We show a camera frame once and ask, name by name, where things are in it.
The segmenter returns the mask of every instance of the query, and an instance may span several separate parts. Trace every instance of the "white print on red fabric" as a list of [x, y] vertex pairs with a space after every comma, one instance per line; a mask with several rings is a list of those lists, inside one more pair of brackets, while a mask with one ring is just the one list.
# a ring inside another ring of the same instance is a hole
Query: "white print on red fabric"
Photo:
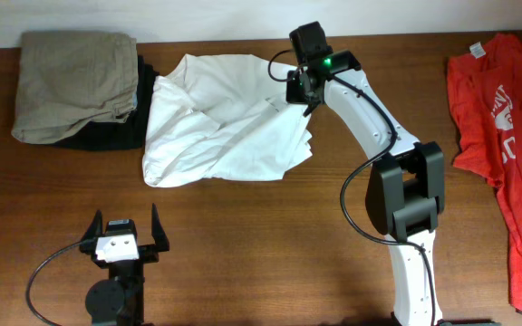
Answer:
[[512, 132], [504, 132], [513, 129], [511, 110], [513, 110], [513, 102], [505, 93], [503, 85], [500, 85], [497, 91], [495, 91], [495, 104], [493, 105], [493, 111], [490, 112], [490, 115], [495, 119], [495, 125], [497, 129], [501, 130], [500, 133], [504, 139], [502, 143], [503, 152], [501, 153], [503, 156], [503, 164], [507, 163], [509, 158], [515, 158], [513, 150], [515, 148], [515, 137], [512, 136]]

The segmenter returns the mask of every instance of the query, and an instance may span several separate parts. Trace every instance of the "curved black wire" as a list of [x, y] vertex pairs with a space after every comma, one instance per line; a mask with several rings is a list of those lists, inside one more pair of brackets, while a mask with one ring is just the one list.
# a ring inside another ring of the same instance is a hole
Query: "curved black wire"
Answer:
[[267, 72], [269, 72], [269, 77], [271, 77], [272, 80], [276, 81], [276, 82], [290, 82], [292, 81], [294, 78], [295, 78], [295, 74], [291, 75], [291, 77], [289, 78], [284, 78], [284, 79], [280, 79], [280, 78], [276, 78], [272, 73], [271, 73], [271, 63], [273, 63], [273, 61], [275, 59], [277, 59], [277, 57], [281, 54], [284, 54], [284, 53], [290, 53], [292, 52], [293, 50], [292, 49], [289, 49], [289, 50], [283, 50], [283, 51], [280, 51], [278, 52], [276, 55], [273, 56], [273, 58], [271, 58], [271, 60], [269, 60], [269, 64], [267, 65]]
[[386, 124], [388, 125], [388, 128], [390, 128], [390, 132], [391, 132], [390, 144], [388, 144], [388, 146], [383, 151], [381, 151], [380, 153], [376, 154], [374, 157], [368, 159], [363, 164], [361, 164], [343, 182], [342, 190], [340, 192], [340, 205], [342, 206], [343, 216], [345, 216], [345, 219], [348, 221], [348, 223], [350, 223], [350, 225], [353, 227], [353, 229], [358, 234], [360, 234], [361, 236], [365, 237], [366, 239], [368, 239], [370, 241], [373, 241], [373, 242], [375, 242], [377, 244], [382, 244], [382, 245], [409, 245], [411, 247], [414, 247], [416, 250], [418, 250], [420, 252], [420, 255], [422, 256], [422, 260], [424, 261], [424, 265], [426, 267], [426, 272], [428, 274], [429, 283], [430, 283], [430, 299], [432, 300], [432, 303], [431, 303], [431, 305], [432, 305], [432, 316], [431, 316], [431, 319], [430, 319], [430, 326], [434, 326], [434, 319], [436, 318], [436, 303], [435, 303], [435, 299], [434, 299], [435, 295], [434, 295], [434, 284], [432, 282], [432, 270], [430, 269], [430, 262], [428, 260], [428, 256], [426, 255], [426, 249], [424, 249], [424, 247], [422, 247], [422, 246], [420, 246], [418, 244], [414, 244], [414, 243], [411, 243], [411, 242], [399, 243], [397, 241], [390, 241], [390, 240], [380, 239], [380, 238], [377, 238], [377, 237], [375, 237], [373, 235], [370, 235], [370, 234], [366, 233], [357, 224], [355, 224], [355, 222], [353, 221], [352, 217], [350, 216], [350, 213], [348, 213], [347, 207], [345, 206], [345, 190], [348, 188], [348, 186], [350, 185], [352, 180], [358, 174], [360, 174], [360, 172], [362, 172], [365, 168], [369, 167], [373, 162], [377, 161], [378, 159], [380, 159], [381, 157], [386, 155], [388, 152], [390, 152], [392, 147], [396, 144], [396, 139], [398, 138], [398, 133], [396, 132], [396, 129], [394, 128], [394, 125], [390, 121], [390, 118], [388, 118], [388, 116], [382, 110], [382, 108], [380, 108], [378, 103], [376, 103], [370, 96], [368, 96], [368, 94], [366, 94], [364, 91], [362, 91], [362, 90], [360, 90], [360, 89], [358, 89], [356, 87], [353, 87], [350, 83], [348, 83], [348, 82], [346, 82], [344, 80], [341, 80], [338, 77], [335, 77], [335, 75], [330, 75], [329, 78], [331, 78], [332, 80], [334, 80], [336, 82], [341, 83], [343, 86], [349, 88], [350, 90], [355, 91], [359, 96], [364, 97], [378, 111], [378, 113], [380, 113], [380, 115], [382, 116], [382, 118], [384, 119]]
[[64, 248], [58, 250], [57, 252], [55, 252], [55, 254], [52, 254], [51, 256], [47, 257], [43, 261], [43, 263], [41, 263], [35, 269], [34, 273], [32, 273], [32, 276], [30, 276], [29, 281], [27, 282], [27, 287], [25, 288], [25, 301], [27, 302], [27, 306], [29, 307], [29, 310], [32, 311], [32, 313], [35, 315], [35, 317], [39, 318], [40, 321], [43, 321], [46, 324], [52, 325], [52, 326], [62, 326], [62, 325], [60, 325], [58, 323], [55, 323], [53, 321], [48, 320], [39, 311], [37, 311], [35, 309], [34, 304], [32, 303], [32, 299], [30, 298], [30, 292], [32, 290], [32, 285], [34, 284], [35, 276], [37, 276], [37, 274], [40, 273], [42, 268], [44, 268], [48, 263], [50, 263], [53, 259], [55, 259], [60, 254], [64, 254], [64, 253], [68, 252], [70, 249], [73, 249], [73, 248], [75, 248], [75, 247], [77, 247], [79, 245], [87, 244], [87, 243], [92, 242], [92, 241], [93, 240], [83, 240], [83, 241], [77, 242], [75, 244], [70, 244], [67, 247], [64, 247]]

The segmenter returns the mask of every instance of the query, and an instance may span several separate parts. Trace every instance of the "red garment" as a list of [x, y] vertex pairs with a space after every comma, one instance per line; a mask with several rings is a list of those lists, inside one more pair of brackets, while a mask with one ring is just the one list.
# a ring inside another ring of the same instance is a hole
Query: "red garment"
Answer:
[[478, 59], [449, 61], [450, 114], [462, 149], [454, 166], [497, 190], [509, 231], [510, 301], [522, 311], [522, 44], [498, 34], [484, 50]]

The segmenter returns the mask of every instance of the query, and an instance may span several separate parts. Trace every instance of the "wooden table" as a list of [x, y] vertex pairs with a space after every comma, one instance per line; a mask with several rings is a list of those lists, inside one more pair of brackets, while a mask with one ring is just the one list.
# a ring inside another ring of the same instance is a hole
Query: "wooden table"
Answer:
[[[493, 189], [450, 162], [459, 151], [446, 93], [446, 62], [493, 33], [331, 38], [349, 49], [394, 117], [444, 151], [446, 211], [435, 248], [436, 288], [446, 319], [522, 325], [508, 304], [508, 234]], [[517, 33], [522, 40], [522, 32]], [[252, 53], [262, 58], [287, 40], [140, 44], [162, 75], [184, 53]], [[150, 243], [157, 204], [171, 251], [146, 266], [146, 320], [156, 325], [316, 325], [367, 321], [392, 311], [388, 249], [358, 236], [340, 212], [346, 176], [365, 160], [342, 121], [326, 107], [309, 130], [314, 155], [276, 182], [201, 180], [151, 188], [143, 150], [93, 153], [22, 144], [11, 137], [19, 50], [0, 50], [0, 325], [36, 325], [24, 301], [33, 269], [82, 236], [96, 209], [132, 218]], [[284, 56], [293, 63], [293, 56]], [[348, 193], [355, 220], [374, 232], [363, 201], [369, 173]], [[107, 273], [77, 251], [38, 277], [33, 299], [53, 321], [89, 324], [88, 289]]]

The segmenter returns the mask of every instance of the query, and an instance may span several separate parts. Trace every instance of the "crumpled white fabric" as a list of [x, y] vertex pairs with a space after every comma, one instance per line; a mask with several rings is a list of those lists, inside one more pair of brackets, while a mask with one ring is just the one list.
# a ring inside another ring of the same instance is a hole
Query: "crumpled white fabric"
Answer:
[[[285, 101], [286, 83], [253, 55], [185, 55], [154, 83], [144, 181], [177, 187], [204, 177], [263, 181], [283, 178], [311, 157], [306, 105]], [[272, 64], [284, 78], [295, 67]]]

